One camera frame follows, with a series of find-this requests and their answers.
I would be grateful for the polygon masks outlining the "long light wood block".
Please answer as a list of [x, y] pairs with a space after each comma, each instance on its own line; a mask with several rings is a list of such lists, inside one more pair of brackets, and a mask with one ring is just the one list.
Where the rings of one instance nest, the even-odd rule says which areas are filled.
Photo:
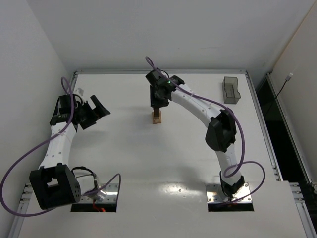
[[160, 118], [159, 117], [153, 117], [152, 122], [153, 122], [153, 124], [159, 124], [160, 123]]

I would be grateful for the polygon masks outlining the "dark wood arch block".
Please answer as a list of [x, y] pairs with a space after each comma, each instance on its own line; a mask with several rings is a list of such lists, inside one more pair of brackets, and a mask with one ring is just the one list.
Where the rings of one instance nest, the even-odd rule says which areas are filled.
[[160, 117], [160, 108], [153, 108], [153, 116], [155, 118], [159, 118]]

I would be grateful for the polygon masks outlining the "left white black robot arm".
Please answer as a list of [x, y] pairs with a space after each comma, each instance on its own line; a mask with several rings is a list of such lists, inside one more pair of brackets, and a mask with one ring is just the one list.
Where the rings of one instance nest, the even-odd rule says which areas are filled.
[[97, 175], [76, 177], [69, 168], [72, 140], [78, 127], [87, 129], [102, 117], [110, 115], [95, 95], [91, 108], [79, 94], [62, 95], [58, 98], [50, 121], [51, 136], [45, 158], [37, 170], [30, 172], [29, 180], [42, 210], [78, 203], [84, 194], [97, 199], [101, 184]]

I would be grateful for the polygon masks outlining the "smoky transparent plastic bin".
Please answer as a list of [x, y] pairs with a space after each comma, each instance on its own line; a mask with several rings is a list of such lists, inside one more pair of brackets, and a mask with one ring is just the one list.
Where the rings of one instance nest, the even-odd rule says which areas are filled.
[[225, 104], [237, 104], [241, 99], [238, 91], [238, 78], [225, 76], [222, 82], [222, 92]]

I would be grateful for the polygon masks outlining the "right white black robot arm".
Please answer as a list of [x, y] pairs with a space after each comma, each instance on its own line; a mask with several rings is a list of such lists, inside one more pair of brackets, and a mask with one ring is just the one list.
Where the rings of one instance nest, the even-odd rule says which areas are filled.
[[188, 85], [174, 75], [167, 79], [157, 70], [146, 75], [150, 84], [150, 105], [153, 108], [153, 123], [161, 123], [160, 108], [174, 102], [188, 110], [207, 128], [206, 144], [216, 153], [220, 165], [220, 184], [223, 193], [233, 195], [244, 184], [244, 177], [237, 168], [234, 143], [236, 141], [236, 122], [230, 109], [217, 110], [207, 101], [198, 98]]

